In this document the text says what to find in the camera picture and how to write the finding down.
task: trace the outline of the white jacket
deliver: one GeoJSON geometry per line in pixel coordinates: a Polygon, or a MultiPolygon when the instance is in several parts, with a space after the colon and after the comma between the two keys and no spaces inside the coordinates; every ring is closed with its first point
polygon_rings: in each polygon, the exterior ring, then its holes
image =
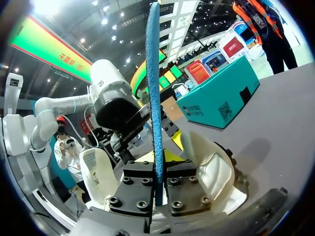
{"type": "Polygon", "coordinates": [[[79,154],[81,151],[82,146],[75,138],[71,136],[67,136],[65,140],[57,139],[54,147],[55,158],[58,163],[58,166],[62,170],[68,169],[76,183],[81,182],[83,180],[79,159],[79,154]],[[60,143],[61,142],[65,143],[69,139],[74,140],[75,147],[70,147],[69,149],[66,149],[65,156],[63,156],[59,147],[60,143]]]}

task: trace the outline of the white robotic arm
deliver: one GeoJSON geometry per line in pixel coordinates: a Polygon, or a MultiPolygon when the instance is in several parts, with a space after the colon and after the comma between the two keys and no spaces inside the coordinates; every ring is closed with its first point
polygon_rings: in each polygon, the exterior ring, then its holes
{"type": "Polygon", "coordinates": [[[91,94],[64,98],[43,97],[36,102],[37,126],[31,136],[33,149],[44,149],[49,139],[56,133],[58,129],[56,116],[83,111],[95,102],[97,102],[97,108],[94,108],[94,111],[98,112],[108,101],[114,98],[112,95],[105,95],[108,91],[123,93],[137,106],[137,102],[132,98],[130,84],[110,61],[98,60],[91,66],[91,83],[91,94]]]}

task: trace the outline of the qr code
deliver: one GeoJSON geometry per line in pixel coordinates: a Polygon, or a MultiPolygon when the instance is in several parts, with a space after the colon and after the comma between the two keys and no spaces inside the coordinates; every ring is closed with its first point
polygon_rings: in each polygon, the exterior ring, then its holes
{"type": "Polygon", "coordinates": [[[224,102],[223,105],[219,107],[219,112],[224,121],[232,115],[231,108],[227,102],[224,102]]]}

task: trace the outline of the blue sanding belt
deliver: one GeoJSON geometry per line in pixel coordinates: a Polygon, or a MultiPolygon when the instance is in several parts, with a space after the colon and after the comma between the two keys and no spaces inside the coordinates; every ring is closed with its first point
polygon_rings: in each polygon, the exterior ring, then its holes
{"type": "Polygon", "coordinates": [[[153,130],[153,151],[156,174],[156,206],[162,205],[163,199],[163,147],[161,108],[159,98],[159,3],[151,6],[146,30],[147,85],[151,105],[153,130]]]}

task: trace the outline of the black pants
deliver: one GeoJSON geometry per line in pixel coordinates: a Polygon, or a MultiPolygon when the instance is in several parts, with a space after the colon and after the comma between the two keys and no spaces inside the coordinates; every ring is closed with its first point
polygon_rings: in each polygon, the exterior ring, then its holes
{"type": "Polygon", "coordinates": [[[91,200],[90,196],[89,196],[89,192],[84,184],[84,181],[78,182],[77,185],[79,186],[79,188],[81,188],[85,193],[82,193],[82,201],[84,203],[87,203],[88,201],[91,200]]]}
{"type": "Polygon", "coordinates": [[[288,69],[297,67],[292,48],[284,35],[282,39],[272,35],[270,39],[262,42],[262,49],[274,74],[284,72],[284,62],[288,69]]]}

